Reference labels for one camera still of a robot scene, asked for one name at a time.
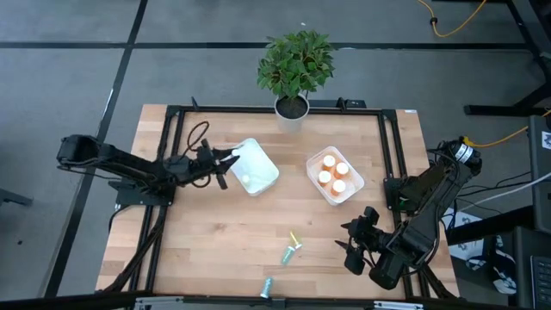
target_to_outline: yellow cable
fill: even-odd
[[[432,8],[429,6],[429,4],[427,4],[427,3],[426,3],[425,1],[423,1],[423,0],[417,0],[417,1],[420,2],[421,4],[423,4],[427,9],[429,9],[430,17],[432,17],[432,18],[435,17],[435,16],[434,16],[434,11],[433,11]],[[449,37],[450,35],[452,35],[452,34],[458,32],[458,31],[461,30],[463,27],[465,27],[465,25],[467,25],[467,24],[473,19],[473,17],[475,17],[475,16],[479,13],[480,9],[482,9],[482,7],[484,6],[484,4],[486,4],[486,1],[487,1],[487,0],[482,0],[482,3],[480,3],[479,7],[476,8],[476,10],[473,12],[473,14],[471,14],[471,16],[469,16],[468,19],[465,20],[465,21],[462,23],[461,26],[459,26],[458,28],[456,28],[456,29],[450,31],[450,32],[447,33],[447,34],[439,34],[439,33],[438,33],[438,30],[436,30],[436,23],[435,23],[435,22],[432,22],[431,24],[432,24],[432,30],[434,31],[434,34],[436,34],[436,35],[437,35],[438,37],[440,37],[440,38],[446,38],[446,37]]]
[[[547,115],[549,115],[549,113],[551,113],[551,110],[547,111],[544,115],[542,115],[542,117],[545,117]],[[516,131],[515,133],[511,133],[510,135],[506,136],[505,138],[503,139],[499,139],[495,142],[492,142],[492,143],[488,143],[488,144],[484,144],[484,145],[477,145],[476,143],[474,143],[473,141],[469,140],[468,137],[463,137],[463,143],[465,143],[466,145],[468,146],[472,146],[472,147],[489,147],[489,146],[495,146],[495,145],[498,145],[499,143],[502,143],[502,142],[505,142],[507,140],[509,140],[510,138],[516,136],[517,134],[525,131],[526,129],[528,129],[528,126],[525,126],[525,127],[522,127],[521,129],[519,129],[518,131]]]

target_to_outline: wooden tabletop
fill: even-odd
[[[132,154],[155,158],[165,110],[165,105],[143,107]],[[397,114],[406,168],[409,175],[415,176],[428,168],[418,115],[411,110],[398,110]],[[155,293],[258,297],[264,280],[272,276],[271,296],[405,298],[401,283],[388,291],[372,282],[368,266],[363,276],[351,274],[343,266],[344,250],[333,242],[348,240],[340,225],[357,218],[366,206],[379,212],[379,228],[393,231],[382,188],[386,172],[376,117],[309,115],[301,133],[289,135],[278,130],[272,114],[188,112],[180,152],[189,130],[204,120],[210,122],[205,137],[212,147],[229,148],[254,138],[280,176],[273,187],[257,197],[250,197],[231,172],[226,175],[229,188],[224,191],[215,180],[205,189],[179,188],[164,229]],[[398,176],[390,124],[387,132]],[[306,175],[306,161],[327,146],[335,146],[365,181],[363,189],[337,207],[324,199]],[[97,288],[107,287],[134,254],[143,215],[143,207],[132,207],[115,217]],[[291,230],[304,246],[289,265],[282,266]],[[440,247],[430,267],[446,288],[458,295],[443,228],[440,236]],[[139,288],[145,286],[148,265],[146,257]],[[417,283],[413,279],[416,295]]]

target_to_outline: white cable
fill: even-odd
[[[525,185],[523,185],[523,186],[521,186],[521,187],[519,187],[519,188],[512,189],[512,190],[510,190],[510,191],[507,191],[507,192],[504,192],[504,193],[501,193],[501,194],[493,195],[492,197],[488,197],[488,198],[486,198],[486,199],[482,199],[481,201],[477,201],[477,202],[475,202],[475,203],[471,203],[470,205],[468,205],[468,206],[466,206],[466,207],[464,207],[464,208],[459,208],[457,211],[458,211],[458,212],[459,212],[459,211],[465,211],[465,210],[467,210],[467,209],[470,209],[470,208],[472,208],[472,207],[475,207],[476,205],[481,204],[482,202],[489,202],[490,200],[494,200],[494,199],[499,198],[499,197],[501,197],[501,196],[505,196],[505,195],[512,194],[512,193],[516,193],[516,192],[518,192],[519,190],[523,190],[523,189],[526,189],[526,188],[528,188],[528,187],[530,187],[530,186],[532,186],[532,185],[534,185],[534,184],[538,184],[539,182],[545,180],[545,179],[548,178],[548,177],[551,177],[551,172],[549,172],[549,173],[546,174],[545,176],[540,177],[539,179],[537,179],[537,180],[535,180],[535,181],[532,181],[532,182],[530,182],[530,183],[528,183],[528,184],[525,184]]]

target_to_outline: green leaves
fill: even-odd
[[[290,98],[303,90],[316,91],[335,70],[327,37],[315,31],[287,34],[281,39],[269,37],[266,57],[258,63],[258,86]]]

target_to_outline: plastic container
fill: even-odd
[[[337,160],[337,163],[346,163],[350,168],[349,173],[341,178],[341,180],[343,180],[346,184],[346,190],[338,196],[334,196],[331,194],[331,187],[333,186],[333,182],[337,180],[335,177],[332,177],[330,182],[324,187],[321,187],[318,183],[318,174],[320,171],[322,171],[322,164],[325,155],[332,155]],[[333,167],[333,169],[331,170],[332,176],[334,175],[334,170],[335,167]],[[337,206],[338,204],[343,203],[352,195],[354,195],[358,190],[362,189],[363,185],[365,184],[360,174],[358,174],[354,167],[352,167],[348,160],[344,158],[343,154],[341,154],[341,152],[339,152],[335,146],[327,146],[323,151],[308,159],[308,161],[306,162],[306,173],[312,181],[313,185],[319,190],[321,195],[323,195],[327,202],[329,202],[329,204],[331,204],[332,206]]]
[[[279,170],[255,139],[246,139],[235,147],[238,149],[233,152],[239,159],[230,170],[249,195],[260,195],[274,185]]]

